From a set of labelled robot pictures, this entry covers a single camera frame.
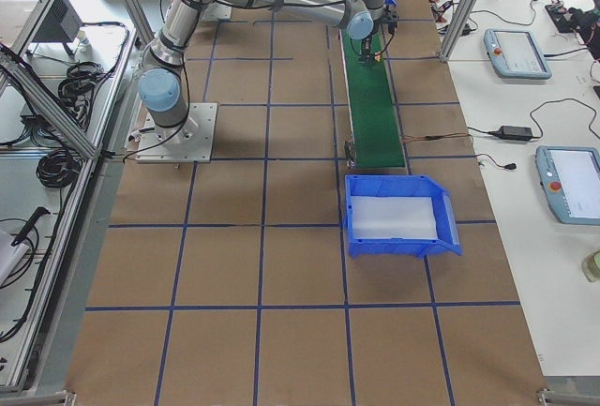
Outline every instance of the conveyor belt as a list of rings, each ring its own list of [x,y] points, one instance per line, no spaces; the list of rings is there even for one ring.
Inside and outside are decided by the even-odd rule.
[[[356,168],[404,167],[396,108],[384,63],[365,64],[343,34],[343,50],[349,107],[352,120],[352,149],[347,155]],[[382,48],[379,36],[372,50]]]

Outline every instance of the floor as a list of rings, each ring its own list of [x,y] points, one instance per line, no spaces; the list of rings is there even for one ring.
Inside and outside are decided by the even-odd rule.
[[[426,0],[385,61],[405,135],[465,132]],[[535,405],[545,385],[468,139],[405,145],[463,256],[347,252],[336,30],[266,11],[199,29],[209,165],[128,163],[67,389],[82,406]]]

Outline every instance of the mounting plate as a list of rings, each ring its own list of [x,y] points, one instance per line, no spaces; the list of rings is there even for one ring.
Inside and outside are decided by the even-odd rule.
[[[211,3],[202,15],[201,22],[228,22],[232,19],[232,7]]]
[[[217,122],[218,105],[216,103],[191,103],[189,117],[199,125],[199,130],[190,139],[181,144],[169,145],[166,143],[156,148],[151,146],[160,143],[154,132],[142,135],[139,150],[136,155],[139,163],[157,164],[174,162],[201,162],[208,163],[213,152],[213,139],[215,136],[215,123]],[[152,128],[154,120],[148,114],[144,123],[145,128]]]

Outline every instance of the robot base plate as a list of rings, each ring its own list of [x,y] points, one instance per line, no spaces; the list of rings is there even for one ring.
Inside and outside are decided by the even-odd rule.
[[[157,163],[178,163],[178,162],[201,162],[208,163],[213,152],[213,139],[215,136],[215,123],[217,122],[216,103],[191,103],[189,105],[189,115],[199,126],[200,129],[188,141],[182,144],[157,146],[160,143],[157,134],[149,132],[142,135],[139,150],[141,153],[136,155],[139,163],[157,164]],[[144,123],[145,128],[152,128],[154,120],[150,114]]]

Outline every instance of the white table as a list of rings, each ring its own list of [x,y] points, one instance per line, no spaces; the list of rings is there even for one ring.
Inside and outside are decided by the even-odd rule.
[[[530,0],[478,0],[475,9],[489,9],[506,19],[528,22]],[[550,60],[553,76],[546,82],[500,79],[482,42],[487,28],[532,31],[544,53],[578,48],[574,36],[557,36],[543,5],[535,3],[532,26],[503,23],[492,15],[473,17],[478,32],[461,38],[450,58],[450,69],[467,124],[483,130],[501,125],[525,126],[538,134],[529,112],[544,101],[577,98],[600,111],[600,99],[590,79],[587,52]],[[592,8],[592,3],[571,3]],[[477,137],[477,153],[490,153],[500,163],[515,162],[514,172],[499,170],[482,159],[482,174],[502,235],[532,340],[546,376],[600,375],[600,285],[590,283],[581,262],[600,248],[600,228],[564,225],[548,208],[534,162],[539,145],[599,146],[587,130],[592,112],[574,102],[548,105],[535,117],[545,137],[536,143],[508,143]],[[600,121],[594,124],[600,132]]]

